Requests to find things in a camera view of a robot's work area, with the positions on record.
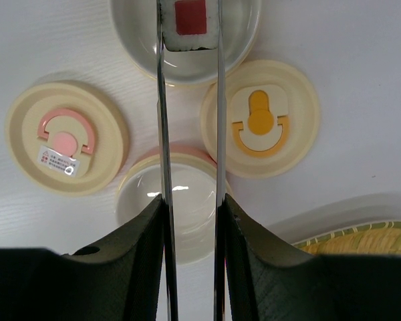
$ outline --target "sticker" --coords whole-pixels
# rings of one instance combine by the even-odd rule
[[[62,155],[46,146],[40,147],[37,162],[70,177],[76,176],[80,166],[79,160]]]

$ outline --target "metal rod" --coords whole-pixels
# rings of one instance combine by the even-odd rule
[[[223,49],[223,2],[219,3],[219,52],[217,84],[217,198],[215,203],[214,321],[225,319],[225,222],[226,197],[226,67]]]
[[[172,180],[168,135],[168,114],[166,110],[166,84],[163,75],[164,42],[160,17],[160,3],[156,0],[157,10],[157,80],[158,80],[158,127],[160,145],[160,169],[162,171],[162,199],[166,205],[164,220],[164,248],[166,270],[166,294],[168,296],[168,320],[178,321],[178,297],[176,287],[176,260],[174,236],[174,212],[172,206]]]

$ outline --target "woven mat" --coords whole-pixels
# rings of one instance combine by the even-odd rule
[[[294,246],[311,254],[401,254],[401,222],[350,227],[296,243]]]

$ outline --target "plastic lid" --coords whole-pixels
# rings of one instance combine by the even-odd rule
[[[6,119],[7,146],[21,170],[41,186],[68,196],[99,191],[128,156],[129,136],[115,105],[79,82],[30,88]]]
[[[244,63],[227,78],[227,170],[272,177],[294,167],[317,136],[320,109],[309,80],[271,60]],[[217,85],[200,112],[204,144],[217,159]]]

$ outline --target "white bowl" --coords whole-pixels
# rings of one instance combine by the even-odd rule
[[[257,34],[262,0],[223,0],[226,71],[248,55]],[[120,42],[131,60],[156,77],[156,0],[111,0],[111,14]],[[217,80],[217,51],[165,52],[168,85],[212,84]]]
[[[158,149],[144,155],[120,184],[116,216],[120,225],[141,213],[161,192]],[[199,261],[214,251],[216,164],[205,152],[171,145],[176,261]]]

